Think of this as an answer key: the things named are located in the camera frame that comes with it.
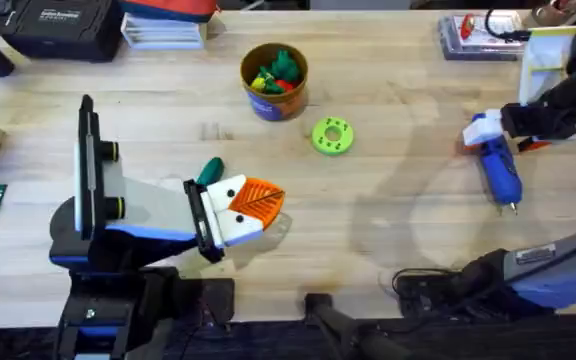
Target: black box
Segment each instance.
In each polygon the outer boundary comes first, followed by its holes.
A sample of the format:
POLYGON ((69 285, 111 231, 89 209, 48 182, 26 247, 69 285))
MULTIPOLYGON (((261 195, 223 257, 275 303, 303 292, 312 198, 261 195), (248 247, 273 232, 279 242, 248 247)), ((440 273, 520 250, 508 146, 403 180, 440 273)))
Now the black box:
POLYGON ((111 61, 121 40, 116 0, 21 0, 3 38, 32 58, 111 61))

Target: red toy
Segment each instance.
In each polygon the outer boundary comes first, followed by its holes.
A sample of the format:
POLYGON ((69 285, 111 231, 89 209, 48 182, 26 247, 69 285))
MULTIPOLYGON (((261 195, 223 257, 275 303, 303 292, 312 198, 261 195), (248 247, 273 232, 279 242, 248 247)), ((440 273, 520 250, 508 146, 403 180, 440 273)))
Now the red toy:
POLYGON ((473 30, 475 30, 475 18, 472 14, 468 14, 464 17, 464 21, 461 23, 461 38, 464 40, 468 39, 473 30))
POLYGON ((275 83, 279 85, 280 88, 284 89, 284 92, 288 92, 295 88, 291 83, 284 80, 276 80, 275 83))

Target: green ring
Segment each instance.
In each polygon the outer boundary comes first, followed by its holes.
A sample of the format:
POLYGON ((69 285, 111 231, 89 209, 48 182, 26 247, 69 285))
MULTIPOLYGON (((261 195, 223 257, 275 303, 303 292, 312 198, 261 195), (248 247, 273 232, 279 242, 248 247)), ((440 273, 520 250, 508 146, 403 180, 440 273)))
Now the green ring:
POLYGON ((354 139, 352 127, 346 120, 338 117, 326 117, 317 122, 312 129, 312 145, 322 154, 339 155, 350 148, 354 139), (336 129, 339 140, 333 141, 326 137, 328 128, 336 129))

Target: glue gun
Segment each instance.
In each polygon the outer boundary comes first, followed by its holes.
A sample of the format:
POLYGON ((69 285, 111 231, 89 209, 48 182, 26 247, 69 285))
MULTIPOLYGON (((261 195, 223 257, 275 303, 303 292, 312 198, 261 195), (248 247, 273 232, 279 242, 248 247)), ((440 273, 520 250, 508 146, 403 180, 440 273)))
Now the glue gun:
POLYGON ((501 135, 482 143, 479 158, 499 211, 508 205, 517 215, 517 204, 521 201, 521 179, 506 138, 501 135))

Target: red object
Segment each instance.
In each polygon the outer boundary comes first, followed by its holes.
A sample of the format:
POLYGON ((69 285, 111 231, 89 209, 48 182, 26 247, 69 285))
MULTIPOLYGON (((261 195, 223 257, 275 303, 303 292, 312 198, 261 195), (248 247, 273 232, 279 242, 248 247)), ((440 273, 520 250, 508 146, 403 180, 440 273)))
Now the red object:
POLYGON ((207 23, 217 0, 122 0, 125 12, 149 18, 207 23))
POLYGON ((287 81, 277 80, 277 81, 275 81, 275 83, 277 83, 277 85, 279 85, 280 88, 284 89, 285 92, 288 92, 288 91, 295 88, 294 86, 292 86, 291 83, 289 83, 287 81))
POLYGON ((464 21, 461 22, 461 31, 459 34, 462 39, 466 40, 470 37, 473 30, 475 30, 475 18, 472 14, 468 14, 464 17, 464 21))

